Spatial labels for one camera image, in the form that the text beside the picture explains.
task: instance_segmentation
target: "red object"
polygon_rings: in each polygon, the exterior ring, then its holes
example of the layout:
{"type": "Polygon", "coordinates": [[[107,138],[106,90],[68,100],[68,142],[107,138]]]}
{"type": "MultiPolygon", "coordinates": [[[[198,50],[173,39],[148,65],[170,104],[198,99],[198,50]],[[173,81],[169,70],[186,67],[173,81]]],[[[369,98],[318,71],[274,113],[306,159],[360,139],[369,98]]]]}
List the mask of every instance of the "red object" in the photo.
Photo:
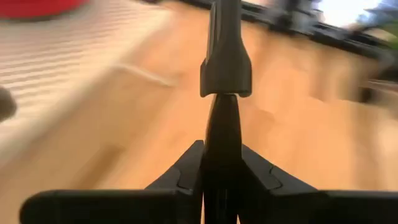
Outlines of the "red object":
{"type": "Polygon", "coordinates": [[[0,17],[35,18],[72,10],[86,0],[0,0],[0,17]]]}

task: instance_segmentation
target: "wooden floor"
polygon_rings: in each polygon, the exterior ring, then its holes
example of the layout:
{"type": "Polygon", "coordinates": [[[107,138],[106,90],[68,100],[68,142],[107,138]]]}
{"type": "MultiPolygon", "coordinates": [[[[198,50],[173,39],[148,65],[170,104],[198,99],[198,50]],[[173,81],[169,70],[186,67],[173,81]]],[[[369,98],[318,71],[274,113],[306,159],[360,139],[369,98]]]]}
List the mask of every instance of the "wooden floor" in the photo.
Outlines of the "wooden floor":
{"type": "MultiPolygon", "coordinates": [[[[40,190],[144,188],[204,138],[212,96],[199,96],[199,68],[208,11],[164,7],[175,12],[168,29],[125,61],[177,84],[113,71],[78,110],[0,170],[1,223],[17,223],[22,201],[40,190]]],[[[320,189],[398,190],[398,122],[386,106],[348,100],[358,71],[374,62],[246,22],[243,39],[254,87],[239,99],[246,145],[320,189]]]]}
{"type": "MultiPolygon", "coordinates": [[[[104,187],[145,187],[204,137],[212,96],[199,97],[198,81],[208,12],[166,6],[180,15],[175,21],[180,50],[173,55],[179,58],[173,63],[179,68],[179,84],[153,128],[132,143],[125,163],[104,187]]],[[[243,39],[254,85],[252,96],[240,100],[245,144],[321,189],[398,189],[397,142],[391,139],[396,121],[382,107],[348,100],[360,80],[358,68],[372,69],[374,62],[305,39],[269,34],[257,24],[243,23],[243,39]]],[[[164,56],[164,42],[159,42],[144,57],[147,68],[164,56]]]]}

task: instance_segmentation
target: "white surface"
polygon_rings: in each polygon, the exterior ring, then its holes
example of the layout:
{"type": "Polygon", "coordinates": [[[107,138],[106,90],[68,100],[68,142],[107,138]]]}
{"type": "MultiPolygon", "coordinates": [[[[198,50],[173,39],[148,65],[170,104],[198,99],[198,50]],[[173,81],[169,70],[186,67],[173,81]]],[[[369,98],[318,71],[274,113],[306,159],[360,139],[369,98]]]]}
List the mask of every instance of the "white surface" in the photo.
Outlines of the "white surface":
{"type": "Polygon", "coordinates": [[[0,85],[19,106],[0,124],[0,165],[73,109],[169,17],[157,6],[91,0],[52,21],[0,22],[0,85]]]}

